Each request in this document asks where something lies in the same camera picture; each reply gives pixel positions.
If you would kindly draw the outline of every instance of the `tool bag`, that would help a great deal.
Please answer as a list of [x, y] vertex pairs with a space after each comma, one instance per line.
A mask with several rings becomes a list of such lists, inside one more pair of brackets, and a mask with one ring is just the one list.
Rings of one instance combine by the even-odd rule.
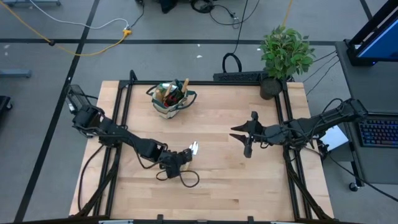
[[[166, 119], [173, 118], [180, 110], [187, 109], [190, 107], [193, 102], [195, 102], [197, 98], [197, 93], [192, 90], [186, 90], [184, 97], [173, 106], [165, 106], [163, 101], [159, 101], [156, 97], [156, 90], [164, 91], [169, 87], [169, 85], [173, 85], [170, 92], [173, 92], [176, 88], [181, 90], [182, 84], [178, 80], [174, 80], [171, 83], [161, 83], [159, 85], [155, 85], [147, 90], [147, 94], [152, 97], [152, 103], [154, 104], [154, 108], [160, 113], [160, 116]], [[193, 100], [189, 102], [189, 104], [184, 106], [184, 103], [188, 100], [188, 97], [193, 95]]]

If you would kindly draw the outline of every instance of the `computer keyboard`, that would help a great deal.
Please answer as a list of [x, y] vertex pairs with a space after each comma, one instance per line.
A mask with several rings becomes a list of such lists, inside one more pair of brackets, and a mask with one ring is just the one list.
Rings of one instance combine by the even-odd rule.
[[365, 119], [358, 129], [364, 147], [398, 148], [398, 119]]

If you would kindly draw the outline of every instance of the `wooden tabletop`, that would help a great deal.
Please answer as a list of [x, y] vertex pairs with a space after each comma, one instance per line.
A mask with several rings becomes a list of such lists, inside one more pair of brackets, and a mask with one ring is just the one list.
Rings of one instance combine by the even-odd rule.
[[[142, 138], [165, 142], [173, 151], [182, 151], [198, 141], [199, 151], [190, 169], [198, 172], [200, 183], [188, 189], [179, 178], [157, 180], [159, 167], [144, 170], [133, 148], [123, 144], [111, 218], [156, 219], [158, 214], [163, 214], [169, 220], [247, 220], [248, 216], [257, 221], [294, 220], [282, 147], [261, 149], [259, 144], [253, 144], [252, 158], [246, 159], [243, 144], [228, 135], [233, 133], [231, 127], [251, 119], [251, 111], [258, 112], [263, 126], [278, 123], [275, 100], [263, 100], [259, 96], [259, 86], [190, 85], [188, 89], [198, 93], [196, 102], [176, 117], [163, 119], [145, 94], [149, 87], [134, 85], [132, 88], [127, 117], [129, 131]], [[294, 118], [309, 117], [303, 84], [289, 83], [288, 87]], [[117, 81], [102, 84], [97, 105], [104, 109], [107, 117], [112, 117], [117, 89]], [[99, 146], [98, 139], [88, 140], [82, 166]], [[320, 158], [304, 150], [301, 155], [307, 189], [332, 217]], [[104, 150], [90, 162], [85, 172], [82, 206], [98, 186], [103, 156]], [[187, 184], [195, 182], [190, 174], [184, 174], [183, 178]], [[70, 214], [78, 212], [77, 188]], [[296, 191], [303, 217], [302, 196], [297, 188]], [[104, 208], [105, 203], [101, 207], [102, 214]]]

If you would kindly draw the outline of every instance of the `yellow cable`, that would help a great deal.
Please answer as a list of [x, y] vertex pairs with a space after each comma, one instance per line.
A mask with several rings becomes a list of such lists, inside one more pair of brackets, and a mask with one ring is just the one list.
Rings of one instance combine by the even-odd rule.
[[114, 46], [120, 44], [122, 41], [124, 41], [124, 39], [125, 39], [128, 35], [129, 35], [129, 34], [126, 34], [126, 33], [124, 32], [123, 37], [122, 37], [121, 40], [119, 40], [119, 42], [117, 42], [117, 43], [115, 43], [115, 44], [113, 44], [113, 45], [110, 45], [109, 47], [106, 47], [105, 49], [100, 50], [99, 52], [95, 52], [95, 53], [91, 53], [91, 54], [76, 54], [75, 52], [72, 52], [72, 51], [70, 51], [70, 50], [67, 50], [67, 49], [63, 48], [62, 46], [57, 46], [57, 47], [58, 47], [59, 49], [61, 49], [61, 50], [64, 50], [64, 51], [66, 51], [66, 52], [68, 52], [68, 53], [70, 53], [70, 54], [76, 55], [76, 56], [85, 56], [85, 57], [94, 56], [94, 55], [101, 54], [101, 53], [107, 51], [108, 49], [110, 49], [110, 48], [112, 48], [112, 47], [114, 47]]
[[289, 16], [290, 8], [292, 7], [292, 3], [293, 3], [293, 0], [290, 0], [289, 6], [287, 8], [286, 16], [285, 16], [284, 22], [282, 23], [282, 26], [286, 25], [286, 20], [287, 20], [287, 17]]
[[[22, 24], [24, 24], [26, 27], [28, 27], [31, 31], [33, 31], [35, 34], [37, 34], [39, 37], [41, 37], [42, 39], [44, 39], [45, 41], [47, 41], [48, 43], [51, 43], [51, 40], [49, 40], [48, 38], [46, 38], [44, 35], [42, 35], [40, 32], [38, 32], [37, 30], [33, 29], [30, 25], [28, 25], [25, 21], [23, 21], [13, 10], [11, 10], [6, 4], [4, 4], [1, 0], [0, 0], [0, 4], [2, 6], [4, 6], [15, 18], [17, 18], [19, 20], [19, 22], [21, 22]], [[94, 56], [94, 55], [98, 55], [101, 54], [105, 51], [107, 51], [108, 49], [117, 46], [118, 44], [120, 44], [122, 41], [124, 41], [124, 39], [131, 34], [131, 30], [123, 30], [123, 37], [121, 40], [119, 40], [119, 42], [110, 45], [109, 47], [106, 47], [105, 49], [99, 51], [99, 52], [95, 52], [95, 53], [91, 53], [91, 54], [76, 54], [75, 52], [72, 52], [62, 46], [58, 46], [57, 48], [65, 51], [66, 53], [75, 55], [75, 56]]]

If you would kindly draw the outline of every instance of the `headphones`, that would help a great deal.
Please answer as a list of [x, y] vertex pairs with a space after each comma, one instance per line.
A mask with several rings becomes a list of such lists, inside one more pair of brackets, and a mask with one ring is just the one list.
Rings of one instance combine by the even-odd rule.
[[[198, 9], [195, 7], [195, 4], [198, 1], [204, 1], [206, 4], [200, 6], [200, 9]], [[191, 7], [196, 12], [207, 14], [207, 13], [210, 13], [210, 11], [214, 9], [213, 1], [217, 1], [217, 0], [191, 0]]]

